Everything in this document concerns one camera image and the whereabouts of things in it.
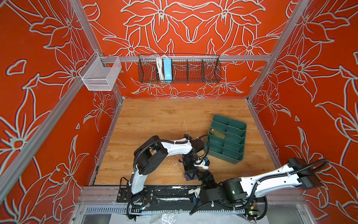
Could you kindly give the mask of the green striped sock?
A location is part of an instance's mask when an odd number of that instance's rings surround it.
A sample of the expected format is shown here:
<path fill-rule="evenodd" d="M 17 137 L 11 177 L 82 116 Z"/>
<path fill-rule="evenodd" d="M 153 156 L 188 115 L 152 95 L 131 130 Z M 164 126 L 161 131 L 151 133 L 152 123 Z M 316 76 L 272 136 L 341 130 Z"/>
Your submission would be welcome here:
<path fill-rule="evenodd" d="M 215 137 L 218 137 L 218 138 L 221 138 L 221 139 L 226 139 L 226 134 L 219 131 L 219 130 L 216 130 L 216 129 L 213 129 L 211 128 L 209 133 L 212 135 L 212 136 L 215 136 Z"/>

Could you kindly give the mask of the green divided tray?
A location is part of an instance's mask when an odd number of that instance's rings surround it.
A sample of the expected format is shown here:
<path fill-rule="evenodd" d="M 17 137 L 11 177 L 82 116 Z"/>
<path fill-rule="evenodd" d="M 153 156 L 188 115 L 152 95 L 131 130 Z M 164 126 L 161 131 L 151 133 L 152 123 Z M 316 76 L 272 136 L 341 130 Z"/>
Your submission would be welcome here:
<path fill-rule="evenodd" d="M 216 114 L 213 117 L 210 129 L 216 129 L 226 134 L 226 139 L 212 136 L 205 146 L 209 147 L 209 155 L 223 161 L 238 164 L 244 158 L 247 124 L 243 121 Z"/>

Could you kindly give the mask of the purple sock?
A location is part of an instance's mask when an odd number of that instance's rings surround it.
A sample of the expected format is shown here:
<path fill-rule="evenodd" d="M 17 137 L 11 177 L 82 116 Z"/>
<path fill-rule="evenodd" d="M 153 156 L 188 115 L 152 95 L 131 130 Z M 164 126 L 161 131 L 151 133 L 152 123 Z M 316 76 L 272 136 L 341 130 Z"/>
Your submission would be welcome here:
<path fill-rule="evenodd" d="M 192 173 L 187 173 L 185 172 L 183 174 L 184 179 L 188 182 L 188 181 L 193 181 L 193 180 L 198 180 L 198 172 L 192 172 Z"/>

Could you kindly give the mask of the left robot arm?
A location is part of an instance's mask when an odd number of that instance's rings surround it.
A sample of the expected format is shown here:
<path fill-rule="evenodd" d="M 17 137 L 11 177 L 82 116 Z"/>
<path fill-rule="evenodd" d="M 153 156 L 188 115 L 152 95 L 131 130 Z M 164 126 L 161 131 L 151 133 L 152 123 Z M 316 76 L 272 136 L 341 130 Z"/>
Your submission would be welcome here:
<path fill-rule="evenodd" d="M 198 167 L 208 169 L 207 153 L 197 154 L 205 150 L 201 138 L 193 139 L 185 134 L 180 140 L 163 140 L 157 135 L 151 137 L 134 152 L 133 172 L 129 181 L 130 192 L 136 195 L 144 189 L 147 176 L 154 172 L 168 157 L 182 155 L 182 163 L 187 174 L 195 173 Z"/>

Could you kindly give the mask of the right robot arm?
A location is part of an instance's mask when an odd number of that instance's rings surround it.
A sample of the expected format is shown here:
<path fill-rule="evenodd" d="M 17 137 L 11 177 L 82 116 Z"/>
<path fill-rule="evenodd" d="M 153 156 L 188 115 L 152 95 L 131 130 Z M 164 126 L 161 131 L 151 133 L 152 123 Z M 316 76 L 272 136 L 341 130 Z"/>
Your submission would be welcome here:
<path fill-rule="evenodd" d="M 216 183 L 209 171 L 200 174 L 202 182 L 195 192 L 203 205 L 221 206 L 224 209 L 246 209 L 258 198 L 268 193 L 290 188 L 303 190 L 319 188 L 323 185 L 318 172 L 330 164 L 327 159 L 319 159 L 307 164 L 300 158 L 288 159 L 287 164 L 271 172 L 239 177 Z"/>

